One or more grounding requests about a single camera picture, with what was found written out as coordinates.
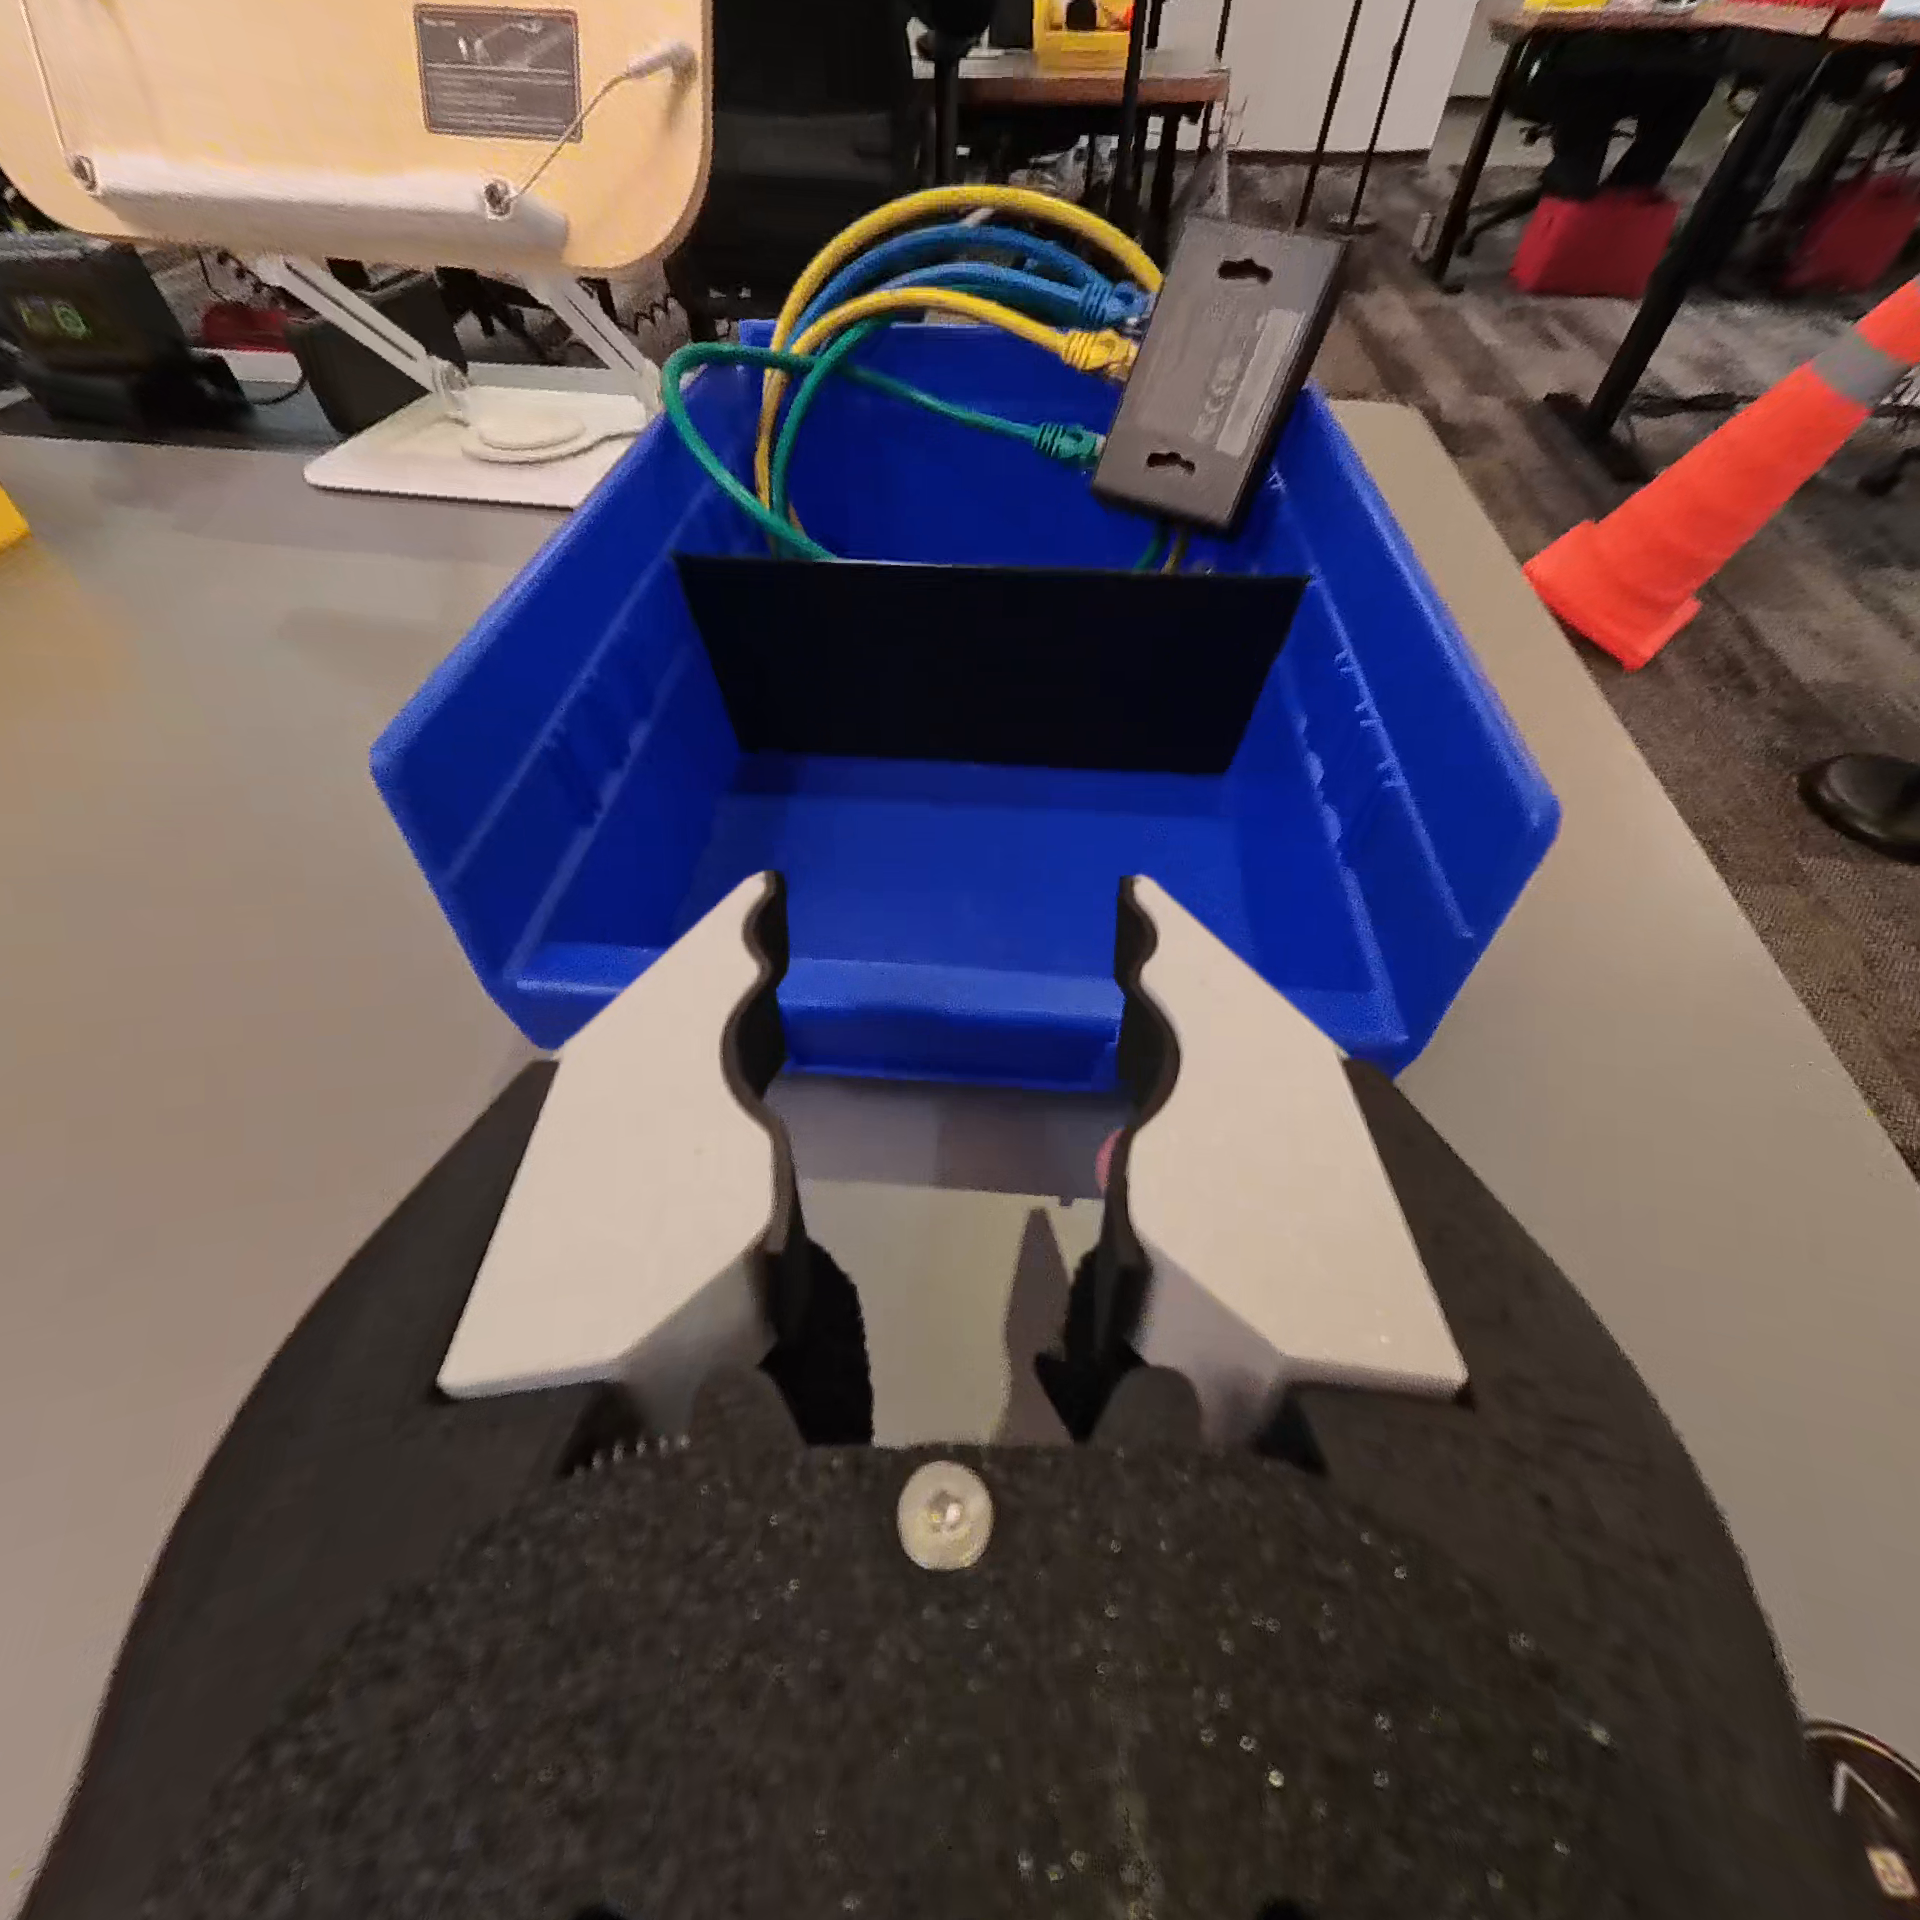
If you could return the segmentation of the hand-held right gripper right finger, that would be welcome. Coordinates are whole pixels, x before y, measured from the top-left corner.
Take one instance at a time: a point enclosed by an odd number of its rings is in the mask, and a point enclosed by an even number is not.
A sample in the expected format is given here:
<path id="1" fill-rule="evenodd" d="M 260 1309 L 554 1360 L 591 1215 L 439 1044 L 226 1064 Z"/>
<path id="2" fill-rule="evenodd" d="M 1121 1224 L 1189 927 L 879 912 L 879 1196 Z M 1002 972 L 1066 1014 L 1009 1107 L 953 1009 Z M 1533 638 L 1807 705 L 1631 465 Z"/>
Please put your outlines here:
<path id="1" fill-rule="evenodd" d="M 1454 1404 L 1466 1360 L 1359 1104 L 1357 1063 L 1165 886 L 1118 886 L 1127 1118 L 1036 1372 L 1088 1441 L 1129 1375 L 1253 1445 L 1298 1388 Z"/>

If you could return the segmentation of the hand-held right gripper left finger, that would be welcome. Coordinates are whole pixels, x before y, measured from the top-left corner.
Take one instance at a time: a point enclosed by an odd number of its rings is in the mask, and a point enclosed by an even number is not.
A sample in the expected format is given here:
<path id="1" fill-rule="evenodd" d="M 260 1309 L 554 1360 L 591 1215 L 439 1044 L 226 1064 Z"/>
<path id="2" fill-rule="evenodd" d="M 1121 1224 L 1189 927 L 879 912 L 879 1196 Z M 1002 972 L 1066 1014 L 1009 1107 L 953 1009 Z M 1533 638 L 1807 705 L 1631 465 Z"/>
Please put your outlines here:
<path id="1" fill-rule="evenodd" d="M 783 877 L 758 871 L 561 1044 L 439 1365 L 444 1396 L 613 1388 L 668 1436 L 711 1375 L 742 1367 L 802 1439 L 872 1439 L 856 1288 L 809 1235 L 766 1104 L 786 964 Z"/>

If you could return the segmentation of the blue plastic bin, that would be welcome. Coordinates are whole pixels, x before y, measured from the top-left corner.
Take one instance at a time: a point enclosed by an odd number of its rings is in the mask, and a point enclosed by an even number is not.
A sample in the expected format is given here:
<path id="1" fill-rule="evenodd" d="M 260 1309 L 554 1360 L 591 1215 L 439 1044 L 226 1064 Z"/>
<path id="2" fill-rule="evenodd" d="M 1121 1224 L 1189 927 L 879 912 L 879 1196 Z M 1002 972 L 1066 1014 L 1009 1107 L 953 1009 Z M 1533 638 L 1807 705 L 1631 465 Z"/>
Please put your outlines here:
<path id="1" fill-rule="evenodd" d="M 790 488 L 829 560 L 1150 568 L 1145 520 L 1079 470 L 858 380 L 812 409 Z M 1109 1088 L 1118 886 L 1145 875 L 1334 1044 L 1394 1072 L 1560 825 L 1317 391 L 1236 537 L 1197 540 L 1173 568 L 1308 577 L 1217 777 L 744 752 L 678 553 L 789 560 L 657 422 L 369 752 L 471 968 L 546 1048 L 769 871 L 798 1070 Z"/>

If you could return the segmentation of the black network switch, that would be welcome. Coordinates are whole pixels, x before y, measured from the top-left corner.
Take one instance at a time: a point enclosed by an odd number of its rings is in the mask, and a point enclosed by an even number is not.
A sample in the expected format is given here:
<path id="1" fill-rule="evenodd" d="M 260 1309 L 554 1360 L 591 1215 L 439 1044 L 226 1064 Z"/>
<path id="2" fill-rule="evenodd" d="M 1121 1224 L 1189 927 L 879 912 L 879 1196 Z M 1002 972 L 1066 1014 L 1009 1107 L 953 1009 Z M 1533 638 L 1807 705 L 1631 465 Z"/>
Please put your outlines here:
<path id="1" fill-rule="evenodd" d="M 1092 468 L 1116 509 L 1234 534 L 1305 391 L 1350 244 L 1194 214 L 1152 304 Z"/>

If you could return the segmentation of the black bin divider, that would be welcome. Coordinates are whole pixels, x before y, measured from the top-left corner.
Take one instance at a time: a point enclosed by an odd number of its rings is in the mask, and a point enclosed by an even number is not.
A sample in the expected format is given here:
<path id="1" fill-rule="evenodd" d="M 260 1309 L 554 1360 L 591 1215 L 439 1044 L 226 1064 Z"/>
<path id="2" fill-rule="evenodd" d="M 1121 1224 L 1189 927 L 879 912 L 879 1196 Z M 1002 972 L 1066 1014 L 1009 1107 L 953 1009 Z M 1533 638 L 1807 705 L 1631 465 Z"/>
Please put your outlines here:
<path id="1" fill-rule="evenodd" d="M 744 752 L 1223 777 L 1298 574 L 678 553 Z"/>

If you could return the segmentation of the orange traffic cone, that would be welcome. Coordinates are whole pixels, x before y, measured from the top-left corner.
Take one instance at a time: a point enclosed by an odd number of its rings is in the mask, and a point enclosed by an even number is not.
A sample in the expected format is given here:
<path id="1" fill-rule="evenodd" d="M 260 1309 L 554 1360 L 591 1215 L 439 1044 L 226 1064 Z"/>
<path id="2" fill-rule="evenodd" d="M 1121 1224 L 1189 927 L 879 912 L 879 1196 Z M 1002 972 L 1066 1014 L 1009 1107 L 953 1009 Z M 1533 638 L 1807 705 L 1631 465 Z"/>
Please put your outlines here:
<path id="1" fill-rule="evenodd" d="M 1698 609 L 1698 589 L 1800 488 L 1918 360 L 1908 279 L 1621 508 L 1525 564 L 1540 603 L 1628 669 Z"/>

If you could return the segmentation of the black power adapter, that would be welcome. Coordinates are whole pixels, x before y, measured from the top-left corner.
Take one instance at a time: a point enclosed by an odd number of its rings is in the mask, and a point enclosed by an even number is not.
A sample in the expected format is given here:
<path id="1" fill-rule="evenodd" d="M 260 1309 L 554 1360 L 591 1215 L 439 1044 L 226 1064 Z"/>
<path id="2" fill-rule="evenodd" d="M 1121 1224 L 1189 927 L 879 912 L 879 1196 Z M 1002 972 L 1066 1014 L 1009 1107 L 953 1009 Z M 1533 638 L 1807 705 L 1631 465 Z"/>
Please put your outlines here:
<path id="1" fill-rule="evenodd" d="M 385 271 L 356 289 L 385 319 L 392 319 L 420 347 L 460 371 L 469 367 L 455 319 L 441 285 L 429 271 Z M 296 358 L 306 388 L 327 422 L 343 438 L 373 428 L 398 409 L 420 399 L 425 388 L 389 366 L 329 319 L 300 305 L 284 324 L 288 351 Z"/>

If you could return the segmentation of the red foam block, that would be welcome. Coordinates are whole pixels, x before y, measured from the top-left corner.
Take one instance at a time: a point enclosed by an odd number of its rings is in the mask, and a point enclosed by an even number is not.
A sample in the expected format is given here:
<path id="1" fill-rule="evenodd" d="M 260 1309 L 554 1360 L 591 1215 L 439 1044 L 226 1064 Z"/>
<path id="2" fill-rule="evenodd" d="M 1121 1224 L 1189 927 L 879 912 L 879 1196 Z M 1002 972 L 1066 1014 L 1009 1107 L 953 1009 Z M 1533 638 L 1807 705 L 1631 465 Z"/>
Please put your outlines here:
<path id="1" fill-rule="evenodd" d="M 1680 214 L 1677 201 L 1661 190 L 1542 196 L 1526 217 L 1508 283 L 1526 296 L 1639 301 Z"/>
<path id="2" fill-rule="evenodd" d="M 1916 174 L 1838 182 L 1792 243 L 1778 276 L 1789 295 L 1858 295 L 1879 285 L 1918 227 Z"/>

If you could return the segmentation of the black power station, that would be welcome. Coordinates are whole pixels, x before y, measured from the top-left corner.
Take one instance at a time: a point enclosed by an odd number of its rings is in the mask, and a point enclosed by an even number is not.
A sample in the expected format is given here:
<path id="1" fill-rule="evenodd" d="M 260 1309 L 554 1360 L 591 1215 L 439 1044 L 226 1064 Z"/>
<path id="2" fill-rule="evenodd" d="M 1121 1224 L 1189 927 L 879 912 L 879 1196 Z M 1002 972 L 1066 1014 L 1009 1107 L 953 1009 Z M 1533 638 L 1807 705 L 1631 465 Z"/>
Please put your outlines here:
<path id="1" fill-rule="evenodd" d="M 252 399 L 190 340 L 141 256 L 73 230 L 2 237 L 5 353 L 18 384 L 71 425 L 228 428 Z"/>

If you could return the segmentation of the black office chair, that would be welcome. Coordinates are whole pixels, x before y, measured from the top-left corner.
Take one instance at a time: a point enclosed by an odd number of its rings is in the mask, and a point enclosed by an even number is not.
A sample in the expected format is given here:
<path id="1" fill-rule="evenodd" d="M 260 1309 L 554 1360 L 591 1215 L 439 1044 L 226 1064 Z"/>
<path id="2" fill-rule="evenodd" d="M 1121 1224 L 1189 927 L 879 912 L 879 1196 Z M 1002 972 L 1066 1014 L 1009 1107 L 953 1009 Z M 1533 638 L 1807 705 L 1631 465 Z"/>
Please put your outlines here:
<path id="1" fill-rule="evenodd" d="M 711 171 L 664 279 L 693 336 L 772 317 L 845 227 L 919 169 L 910 5 L 711 5 Z"/>

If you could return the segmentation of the wooden top work table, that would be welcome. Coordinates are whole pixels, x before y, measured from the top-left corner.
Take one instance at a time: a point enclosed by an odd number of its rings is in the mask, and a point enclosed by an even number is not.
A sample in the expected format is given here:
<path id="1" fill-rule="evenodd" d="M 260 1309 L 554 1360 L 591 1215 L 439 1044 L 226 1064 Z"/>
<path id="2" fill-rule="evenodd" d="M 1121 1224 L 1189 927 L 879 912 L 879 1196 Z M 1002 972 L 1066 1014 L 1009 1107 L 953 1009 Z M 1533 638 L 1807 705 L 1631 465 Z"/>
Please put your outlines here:
<path id="1" fill-rule="evenodd" d="M 1232 70 L 1209 54 L 1148 53 L 1134 102 L 1120 69 L 994 48 L 960 62 L 951 109 L 930 60 L 914 60 L 914 78 L 930 185 L 1033 185 L 1109 217 L 1156 260 L 1169 256 L 1192 203 L 1226 206 L 1220 136 Z"/>

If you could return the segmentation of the wooden stand with white base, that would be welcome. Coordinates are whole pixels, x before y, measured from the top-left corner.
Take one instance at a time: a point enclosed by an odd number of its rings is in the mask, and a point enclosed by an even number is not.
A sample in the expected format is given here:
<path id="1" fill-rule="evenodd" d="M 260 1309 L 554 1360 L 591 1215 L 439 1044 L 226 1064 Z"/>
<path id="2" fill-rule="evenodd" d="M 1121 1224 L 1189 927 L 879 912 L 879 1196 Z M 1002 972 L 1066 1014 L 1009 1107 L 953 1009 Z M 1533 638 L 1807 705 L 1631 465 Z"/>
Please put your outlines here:
<path id="1" fill-rule="evenodd" d="M 660 414 L 586 281 L 668 256 L 713 151 L 708 3 L 5 3 L 5 174 L 60 223 L 220 249 L 420 398 L 313 488 L 573 512 Z M 330 259 L 513 281 L 602 367 L 456 371 Z"/>

